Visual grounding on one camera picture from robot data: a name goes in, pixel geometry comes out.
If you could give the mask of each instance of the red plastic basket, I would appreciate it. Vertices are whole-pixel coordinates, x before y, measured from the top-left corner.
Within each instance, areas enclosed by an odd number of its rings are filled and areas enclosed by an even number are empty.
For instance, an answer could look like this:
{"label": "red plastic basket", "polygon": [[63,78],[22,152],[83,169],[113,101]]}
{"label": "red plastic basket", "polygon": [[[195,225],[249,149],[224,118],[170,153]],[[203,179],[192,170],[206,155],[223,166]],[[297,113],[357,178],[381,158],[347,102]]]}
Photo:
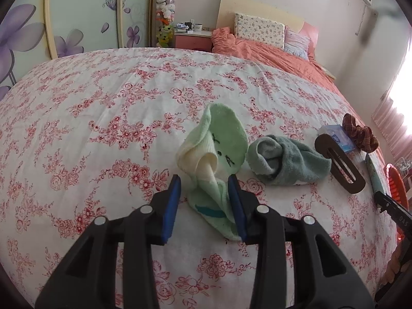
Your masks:
{"label": "red plastic basket", "polygon": [[[386,166],[386,177],[391,191],[392,198],[401,204],[406,210],[409,210],[408,199],[406,197],[405,185],[403,184],[402,177],[400,176],[396,167],[392,164]],[[405,236],[403,231],[396,227],[398,231],[398,242]]]}

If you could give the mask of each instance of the blue gripper pad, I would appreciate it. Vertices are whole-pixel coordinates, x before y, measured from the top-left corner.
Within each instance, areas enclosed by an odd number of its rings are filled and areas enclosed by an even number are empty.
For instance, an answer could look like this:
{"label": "blue gripper pad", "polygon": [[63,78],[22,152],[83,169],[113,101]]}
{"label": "blue gripper pad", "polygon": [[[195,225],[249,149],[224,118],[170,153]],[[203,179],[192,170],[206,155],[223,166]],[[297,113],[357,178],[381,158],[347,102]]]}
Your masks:
{"label": "blue gripper pad", "polygon": [[246,240],[246,215],[243,211],[242,204],[240,202],[240,196],[238,190],[240,190],[237,178],[234,175],[229,176],[227,181],[227,191],[229,194],[230,205],[232,207],[234,221],[236,223],[237,232],[242,238],[242,241]]}
{"label": "blue gripper pad", "polygon": [[182,184],[180,177],[174,175],[170,182],[167,193],[169,200],[163,214],[163,227],[161,230],[161,240],[163,243],[167,243],[168,239],[172,236],[173,226],[175,224],[176,213],[178,210],[179,199],[181,195]]}

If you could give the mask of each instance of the nightstand top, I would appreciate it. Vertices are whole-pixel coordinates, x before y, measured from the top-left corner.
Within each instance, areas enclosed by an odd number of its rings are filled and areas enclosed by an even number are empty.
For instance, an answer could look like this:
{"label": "nightstand top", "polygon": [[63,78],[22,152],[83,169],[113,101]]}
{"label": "nightstand top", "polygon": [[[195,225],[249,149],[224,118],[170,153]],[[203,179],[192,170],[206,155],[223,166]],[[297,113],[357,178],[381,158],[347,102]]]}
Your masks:
{"label": "nightstand top", "polygon": [[187,34],[186,32],[177,32],[175,29],[176,36],[195,36],[195,37],[208,37],[211,38],[211,31],[194,31],[193,34]]}

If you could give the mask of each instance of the silver screw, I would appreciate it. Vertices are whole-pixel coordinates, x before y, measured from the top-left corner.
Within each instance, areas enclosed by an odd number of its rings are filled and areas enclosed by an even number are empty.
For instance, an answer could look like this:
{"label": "silver screw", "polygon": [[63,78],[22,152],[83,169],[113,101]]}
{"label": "silver screw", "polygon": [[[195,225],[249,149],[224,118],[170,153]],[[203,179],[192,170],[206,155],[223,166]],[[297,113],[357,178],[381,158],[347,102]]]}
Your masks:
{"label": "silver screw", "polygon": [[104,216],[99,216],[94,219],[94,224],[96,225],[103,225],[105,223],[106,223],[106,217]]}
{"label": "silver screw", "polygon": [[140,208],[140,212],[141,212],[142,214],[150,214],[152,211],[153,211],[153,208],[152,208],[151,206],[149,206],[148,204],[143,205],[143,206]]}
{"label": "silver screw", "polygon": [[256,207],[256,210],[257,210],[258,212],[260,212],[261,214],[266,214],[266,213],[269,212],[269,207],[268,207],[267,205],[265,205],[265,204],[259,204],[259,205]]}
{"label": "silver screw", "polygon": [[306,224],[315,224],[315,219],[314,219],[312,216],[309,216],[309,215],[305,216],[305,217],[303,218],[303,221],[304,221]]}

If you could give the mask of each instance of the light green sock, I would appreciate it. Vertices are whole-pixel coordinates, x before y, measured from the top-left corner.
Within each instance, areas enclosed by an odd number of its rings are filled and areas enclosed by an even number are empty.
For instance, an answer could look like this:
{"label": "light green sock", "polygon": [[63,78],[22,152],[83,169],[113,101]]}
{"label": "light green sock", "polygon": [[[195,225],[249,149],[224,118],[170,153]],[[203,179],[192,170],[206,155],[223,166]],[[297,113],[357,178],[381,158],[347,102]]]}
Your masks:
{"label": "light green sock", "polygon": [[247,150],[247,136],[236,114],[216,103],[205,108],[198,126],[176,155],[179,168],[195,185],[187,197],[190,206],[232,240],[240,237],[227,194],[227,178],[239,171]]}

